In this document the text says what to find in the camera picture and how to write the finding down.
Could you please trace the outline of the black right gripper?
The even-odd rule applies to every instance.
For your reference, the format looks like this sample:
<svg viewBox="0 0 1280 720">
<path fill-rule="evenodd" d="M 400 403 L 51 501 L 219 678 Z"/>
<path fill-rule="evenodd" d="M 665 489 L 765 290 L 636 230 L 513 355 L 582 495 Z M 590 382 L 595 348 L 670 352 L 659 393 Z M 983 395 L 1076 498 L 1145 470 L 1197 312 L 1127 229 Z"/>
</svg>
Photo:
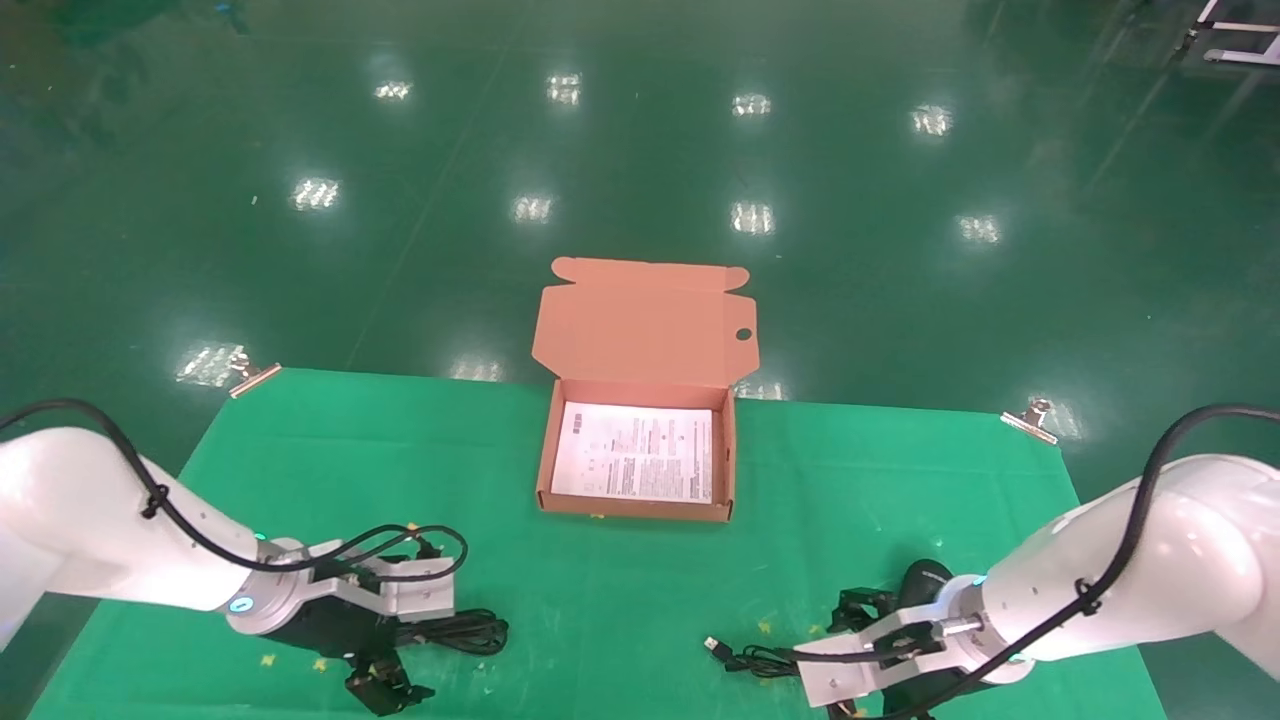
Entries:
<svg viewBox="0 0 1280 720">
<path fill-rule="evenodd" d="M 858 633 L 865 630 L 872 624 L 877 623 L 884 616 L 892 614 L 896 609 L 897 596 L 893 592 L 874 589 L 874 588 L 851 588 L 840 591 L 837 603 L 833 609 L 833 633 Z M 978 670 L 986 657 L 980 660 L 973 660 L 965 657 L 961 660 L 960 655 L 927 655 L 923 659 L 941 659 L 933 665 L 938 667 L 932 671 L 924 673 L 919 671 L 911 676 L 906 676 L 905 673 L 899 673 L 902 675 L 899 678 L 897 683 L 887 685 L 882 689 L 882 710 L 883 716 L 890 716 L 900 714 L 905 710 L 915 708 L 918 705 L 923 705 L 927 701 L 936 700 L 938 694 L 943 694 L 946 691 L 963 683 L 965 678 L 970 676 L 973 671 Z M 906 667 L 919 665 L 922 659 L 896 659 L 890 661 L 881 661 L 879 670 L 882 673 L 891 671 L 896 667 Z M 970 683 L 961 688 L 952 700 L 965 694 L 973 694 L 977 692 L 987 691 L 993 688 L 1001 682 L 993 682 L 993 678 L 1001 678 L 1001 675 L 1007 675 L 1005 670 L 1011 667 L 1009 662 L 1002 664 L 1000 670 L 993 670 L 989 673 L 979 673 L 979 680 Z M 936 719 L 932 710 L 927 710 L 922 714 L 914 716 L 901 716 L 896 719 Z"/>
</svg>

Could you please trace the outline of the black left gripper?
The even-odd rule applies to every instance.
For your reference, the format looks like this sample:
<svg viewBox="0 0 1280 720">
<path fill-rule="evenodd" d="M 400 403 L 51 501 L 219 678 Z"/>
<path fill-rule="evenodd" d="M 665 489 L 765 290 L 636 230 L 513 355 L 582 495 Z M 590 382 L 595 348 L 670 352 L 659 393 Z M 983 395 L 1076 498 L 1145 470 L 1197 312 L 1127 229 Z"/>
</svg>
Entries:
<svg viewBox="0 0 1280 720">
<path fill-rule="evenodd" d="M 415 684 L 396 650 L 406 624 L 340 598 L 302 602 L 268 633 L 271 642 L 344 659 L 351 667 L 346 689 L 370 714 L 388 717 L 433 698 L 433 688 Z"/>
</svg>

